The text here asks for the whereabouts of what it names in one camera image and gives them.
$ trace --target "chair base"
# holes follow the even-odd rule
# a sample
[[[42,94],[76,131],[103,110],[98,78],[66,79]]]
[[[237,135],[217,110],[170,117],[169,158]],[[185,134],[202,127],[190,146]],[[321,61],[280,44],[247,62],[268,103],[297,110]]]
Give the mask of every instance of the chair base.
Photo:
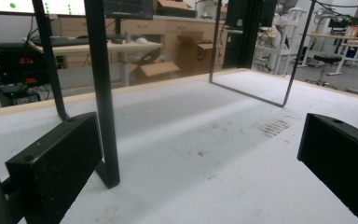
[[[318,86],[323,86],[323,87],[329,87],[329,88],[332,88],[334,90],[337,89],[337,86],[335,85],[332,85],[328,82],[325,82],[325,81],[322,81],[322,80],[317,80],[317,81],[314,81],[314,80],[308,80],[306,79],[305,82],[307,83],[312,83],[312,84],[315,84],[315,85],[318,85]]]

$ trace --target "black metal frame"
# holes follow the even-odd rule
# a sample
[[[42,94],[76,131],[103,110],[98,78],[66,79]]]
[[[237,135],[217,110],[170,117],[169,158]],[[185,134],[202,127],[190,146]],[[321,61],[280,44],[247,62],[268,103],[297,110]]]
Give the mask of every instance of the black metal frame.
[[[307,23],[306,26],[304,28],[304,32],[303,34],[306,34],[308,31],[308,28],[310,26],[310,18],[312,17],[312,11],[315,8],[315,3],[316,0],[310,0],[312,3],[310,5],[310,12],[307,18]],[[239,59],[239,64],[238,67],[242,67],[242,68],[251,68],[252,66],[252,60],[253,60],[253,55],[255,53],[255,41],[256,41],[256,37],[257,37],[257,29],[258,29],[258,21],[260,18],[260,12],[261,12],[261,7],[262,7],[262,0],[258,0],[258,1],[249,1],[251,6],[247,7],[247,13],[246,13],[246,18],[247,21],[257,21],[257,22],[252,22],[249,24],[249,26],[246,27],[246,33],[245,33],[245,29],[243,26],[243,31],[242,31],[242,46],[241,46],[241,55],[240,55],[240,59]],[[293,68],[293,72],[292,75],[290,77],[290,81],[286,90],[286,94],[284,96],[284,100],[282,104],[270,101],[268,99],[265,98],[261,98],[259,96],[256,95],[252,95],[251,93],[247,93],[245,91],[240,91],[234,88],[231,88],[229,86],[217,83],[213,81],[213,72],[214,72],[214,58],[216,56],[216,43],[217,43],[217,35],[218,35],[218,27],[219,27],[219,21],[220,21],[220,9],[222,6],[222,0],[219,0],[217,2],[217,11],[216,11],[216,22],[215,22],[215,26],[214,26],[214,36],[213,36],[213,51],[212,51],[212,59],[211,59],[211,69],[210,69],[210,74],[209,74],[209,82],[211,84],[214,84],[218,87],[230,90],[230,91],[234,91],[237,92],[239,94],[242,95],[246,95],[252,98],[255,98],[257,100],[260,100],[262,102],[271,104],[271,105],[276,105],[279,107],[284,107],[287,103],[287,100],[289,98],[289,94],[290,94],[290,90],[292,89],[292,84],[293,81],[295,79],[295,73],[297,70],[297,65],[299,62],[299,58],[301,56],[302,53],[302,49],[304,47],[304,42],[305,42],[305,35],[302,36],[301,38],[301,42],[300,42],[300,46],[298,48],[298,52],[297,52],[297,56],[296,56],[296,62],[295,62],[295,66]]]
[[[96,171],[104,184],[111,189],[120,182],[117,158],[117,141],[113,114],[112,92],[110,87],[107,58],[106,32],[104,27],[103,0],[85,0],[86,20],[88,22],[89,49],[92,59],[92,73],[98,109],[98,120],[103,145],[102,161]],[[69,116],[65,111],[61,85],[54,60],[54,53],[48,34],[46,14],[41,0],[33,0],[34,14],[39,28],[40,39],[48,68],[48,76],[54,94],[57,112],[62,120]]]

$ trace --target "wooden cabinet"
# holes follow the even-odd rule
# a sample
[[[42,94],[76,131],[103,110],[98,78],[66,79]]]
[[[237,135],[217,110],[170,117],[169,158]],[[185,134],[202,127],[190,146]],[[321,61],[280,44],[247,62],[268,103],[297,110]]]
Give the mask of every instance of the wooden cabinet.
[[[106,33],[112,34],[115,29],[114,20],[106,19]],[[224,59],[224,50],[226,44],[227,33],[223,31],[223,24],[219,26],[218,37],[218,51],[216,53],[215,65],[216,69],[220,70]],[[52,23],[52,30],[54,35],[67,35],[67,36],[80,36],[87,35],[87,22],[83,18],[60,18]],[[153,19],[152,21],[137,21],[125,20],[121,22],[121,33],[128,32],[134,35],[157,35],[159,41],[163,45],[161,52],[165,55],[167,61],[180,63],[178,60],[179,48],[181,43],[178,40],[179,35],[188,35],[190,33],[202,33],[202,38],[205,42],[213,41],[214,22],[213,21],[200,21],[191,19],[175,20],[173,18]],[[116,54],[110,55],[110,62],[116,61]],[[66,67],[90,66],[90,57],[87,55],[66,56],[64,59]]]

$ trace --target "stool seat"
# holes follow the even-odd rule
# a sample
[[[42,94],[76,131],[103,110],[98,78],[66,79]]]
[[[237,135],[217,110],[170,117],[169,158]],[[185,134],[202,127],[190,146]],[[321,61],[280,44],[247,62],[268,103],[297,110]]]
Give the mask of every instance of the stool seat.
[[[342,56],[331,54],[317,54],[313,56],[313,59],[324,63],[339,63],[342,60]]]

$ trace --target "keyboard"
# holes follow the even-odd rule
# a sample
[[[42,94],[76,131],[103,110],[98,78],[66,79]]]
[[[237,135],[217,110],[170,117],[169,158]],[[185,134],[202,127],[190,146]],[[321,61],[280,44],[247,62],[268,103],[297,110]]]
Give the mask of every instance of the keyboard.
[[[88,38],[79,38],[79,39],[70,39],[68,37],[53,37],[50,39],[51,46],[54,47],[65,47],[65,46],[75,46],[75,45],[88,45]],[[32,42],[37,46],[42,46],[42,41],[40,39],[33,39]]]

